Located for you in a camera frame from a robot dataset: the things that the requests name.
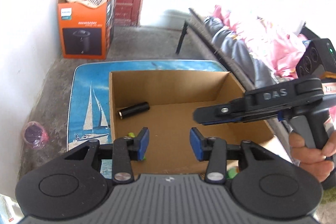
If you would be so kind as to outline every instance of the concrete floor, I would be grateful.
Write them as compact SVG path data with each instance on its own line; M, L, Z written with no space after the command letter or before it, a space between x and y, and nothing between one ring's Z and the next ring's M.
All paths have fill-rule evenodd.
M175 54L180 31L141 27L116 27L106 61L146 59L205 59L186 36L179 55ZM49 142L41 150L24 145L19 177L66 151L70 91L75 69L85 63L101 60L57 60L49 70L39 102L30 120L37 121L49 133Z

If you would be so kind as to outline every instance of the blue table top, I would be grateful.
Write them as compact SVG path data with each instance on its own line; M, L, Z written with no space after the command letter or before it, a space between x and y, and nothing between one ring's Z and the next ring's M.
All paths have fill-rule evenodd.
M109 72L118 70L226 71L220 63L207 60L116 61L81 65L75 70L70 95L68 149L94 136L90 134L102 136L101 140L105 140L103 143L112 142ZM103 160L101 173L104 177L111 178L111 167L111 160Z

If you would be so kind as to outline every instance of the human hand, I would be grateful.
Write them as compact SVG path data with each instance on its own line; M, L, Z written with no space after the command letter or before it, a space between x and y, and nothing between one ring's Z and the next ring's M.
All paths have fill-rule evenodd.
M315 176L319 182L324 181L335 168L335 164L325 158L336 153L336 131L322 150L305 147L305 139L297 133L289 135L289 145L292 147L292 157L301 161L299 166Z

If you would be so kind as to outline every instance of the sailboat picture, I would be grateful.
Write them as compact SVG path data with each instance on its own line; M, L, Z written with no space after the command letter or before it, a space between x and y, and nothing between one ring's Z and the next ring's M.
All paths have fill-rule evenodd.
M93 124L94 120L93 120L93 111L92 111L92 94L95 98L96 104L99 109L99 114L100 114L99 122L96 126ZM95 89L92 87L92 84L91 84L89 103L87 106L86 116L85 116L85 120L83 123L83 130L80 133L75 133L75 136L74 136L75 138L71 143L68 144L68 149L70 150L72 148L75 148L81 143L86 142L88 140L92 140L92 139L99 140L100 144L106 144L108 143L109 134L110 134L109 125L108 125L104 110L95 94Z

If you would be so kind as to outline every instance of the cardboard box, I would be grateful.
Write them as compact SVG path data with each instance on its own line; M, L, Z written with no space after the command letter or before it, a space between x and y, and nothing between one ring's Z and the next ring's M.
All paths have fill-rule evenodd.
M228 144L244 139L265 146L274 136L265 121L203 126L193 120L198 107L241 97L244 89L229 72L146 70L110 73L110 121L112 140L139 133L148 127L150 141L146 160L132 162L140 173L204 173L208 162L198 162L189 142L197 127L205 136L223 138ZM120 120L117 111L147 101L150 110Z
M65 58L105 59L114 31L116 0L96 9L58 0L58 27Z

